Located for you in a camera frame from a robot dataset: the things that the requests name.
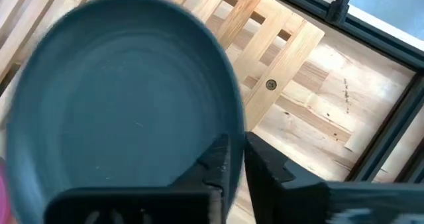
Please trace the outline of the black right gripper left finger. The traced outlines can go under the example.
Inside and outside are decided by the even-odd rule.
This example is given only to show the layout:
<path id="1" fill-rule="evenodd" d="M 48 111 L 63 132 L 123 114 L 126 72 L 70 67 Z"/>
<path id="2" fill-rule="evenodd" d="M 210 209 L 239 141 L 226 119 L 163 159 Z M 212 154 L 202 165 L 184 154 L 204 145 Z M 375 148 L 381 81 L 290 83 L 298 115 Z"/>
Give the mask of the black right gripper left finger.
<path id="1" fill-rule="evenodd" d="M 163 187 L 75 188 L 58 194 L 45 223 L 224 223 L 231 140 L 218 136 L 180 177 Z"/>

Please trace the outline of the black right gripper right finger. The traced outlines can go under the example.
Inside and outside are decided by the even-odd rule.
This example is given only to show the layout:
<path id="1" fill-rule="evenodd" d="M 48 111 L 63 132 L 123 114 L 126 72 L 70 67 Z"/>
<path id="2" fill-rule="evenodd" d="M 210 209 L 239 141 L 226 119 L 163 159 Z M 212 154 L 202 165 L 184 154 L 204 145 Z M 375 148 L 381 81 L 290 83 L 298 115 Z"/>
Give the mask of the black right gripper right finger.
<path id="1" fill-rule="evenodd" d="M 423 185 L 326 181 L 248 132 L 246 178 L 257 223 L 422 223 Z"/>

